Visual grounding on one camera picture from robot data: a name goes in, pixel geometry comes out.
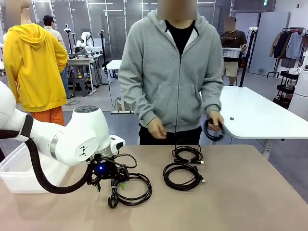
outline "man's left hand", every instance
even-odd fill
[[[218,111],[210,111],[208,117],[213,120],[213,124],[208,125],[208,129],[213,131],[221,131],[219,122],[223,125],[224,119]]]

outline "white desk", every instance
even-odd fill
[[[90,73],[90,81],[91,81],[91,93],[89,95],[92,95],[94,92],[96,92],[96,88],[94,88],[93,84],[93,75],[91,71],[91,64],[94,63],[94,59],[97,57],[88,57],[88,58],[80,58],[80,59],[68,59],[67,63],[70,66],[88,66],[89,67],[89,73]]]
[[[107,64],[107,70],[108,70],[110,77],[112,77],[112,71],[117,71],[117,70],[120,69],[121,63],[122,63],[122,60],[114,59],[110,63]],[[126,111],[125,110],[125,101],[124,101],[122,90],[120,90],[120,100],[121,100],[122,111],[121,112],[113,111],[113,112],[111,112],[111,114],[123,114],[123,113],[130,114],[130,113],[133,113],[132,111]]]
[[[238,139],[265,139],[267,159],[273,140],[308,139],[307,121],[249,88],[224,87],[220,100],[225,129]]]

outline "black pants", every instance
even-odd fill
[[[155,139],[150,133],[149,130],[141,125],[139,125],[140,132],[140,145],[175,145],[178,141],[179,144],[186,144],[186,145],[197,145],[199,144],[200,135],[202,132],[201,126],[189,131],[180,131],[177,133],[167,133],[167,138],[163,140]]]

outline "tan tabletop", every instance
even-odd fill
[[[308,231],[308,205],[280,173],[252,146],[203,147],[206,179],[193,192],[178,192],[164,183],[162,171],[172,162],[172,146],[128,146],[138,167],[130,172],[151,180],[153,195],[137,207],[110,209],[110,181],[102,191],[84,185],[68,195],[11,194],[0,181],[1,231]],[[74,183],[85,165],[69,170],[65,184]],[[174,173],[174,181],[189,173]],[[123,195],[145,189],[130,181]]]

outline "white storage bin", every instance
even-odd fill
[[[59,186],[69,166],[42,154],[39,158],[48,181]],[[35,177],[30,152],[24,143],[0,163],[0,178],[12,193],[47,193]]]
[[[223,57],[224,58],[238,58],[241,53],[241,48],[227,48],[223,47]]]

